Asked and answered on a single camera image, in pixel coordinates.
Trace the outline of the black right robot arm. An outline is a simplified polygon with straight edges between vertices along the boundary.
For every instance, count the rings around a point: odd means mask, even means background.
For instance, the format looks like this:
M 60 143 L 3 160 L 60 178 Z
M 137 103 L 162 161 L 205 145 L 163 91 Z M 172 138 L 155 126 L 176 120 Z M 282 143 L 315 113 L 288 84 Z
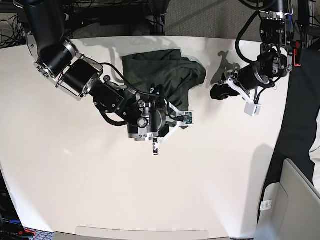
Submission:
M 65 36 L 61 1 L 15 0 L 13 5 L 38 72 L 77 101 L 91 96 L 108 124 L 126 126 L 135 141 L 152 141 L 154 155 L 178 128 L 193 123 L 192 113 L 178 110 L 164 96 L 161 84 L 152 83 L 142 91 L 127 80 L 118 85 L 104 75 L 104 64 L 86 57 Z

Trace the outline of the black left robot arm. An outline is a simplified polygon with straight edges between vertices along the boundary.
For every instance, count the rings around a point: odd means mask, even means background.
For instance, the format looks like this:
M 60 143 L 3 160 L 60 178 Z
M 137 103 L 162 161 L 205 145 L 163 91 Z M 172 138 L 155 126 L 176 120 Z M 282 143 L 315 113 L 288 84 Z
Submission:
M 241 3 L 254 11 L 235 40 L 235 51 L 247 66 L 240 67 L 234 63 L 213 85 L 210 96 L 218 101 L 240 96 L 246 102 L 244 112 L 253 116 L 260 113 L 263 91 L 274 88 L 277 81 L 293 69 L 293 5 L 290 0 L 258 0 L 256 5 L 252 0 L 243 0 Z M 250 60 L 241 52 L 240 41 L 256 17 L 260 18 L 262 43 L 256 60 Z

